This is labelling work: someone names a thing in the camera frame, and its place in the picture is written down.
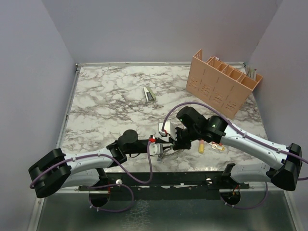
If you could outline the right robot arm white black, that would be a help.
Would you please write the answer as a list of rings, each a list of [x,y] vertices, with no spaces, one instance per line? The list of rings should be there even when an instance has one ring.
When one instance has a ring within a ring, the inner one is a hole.
[[[222,117],[206,119],[193,107],[185,106],[176,115],[185,126],[176,128],[177,141],[186,149],[192,141],[204,140],[236,148],[257,159],[257,164],[230,164],[221,176],[221,183],[232,188],[237,183],[271,182],[276,187],[294,191],[302,167],[302,150],[295,143],[282,145],[248,133]]]

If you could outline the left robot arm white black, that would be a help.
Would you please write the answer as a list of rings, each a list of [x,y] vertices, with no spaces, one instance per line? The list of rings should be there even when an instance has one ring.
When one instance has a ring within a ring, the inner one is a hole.
[[[122,167],[130,154],[151,156],[162,153],[164,144],[172,146],[176,141],[176,137],[166,130],[160,135],[140,140],[137,132],[129,129],[113,143],[94,152],[65,154],[60,148],[53,149],[29,168],[30,188],[37,198],[48,197],[71,186],[101,190],[106,185],[105,168]]]

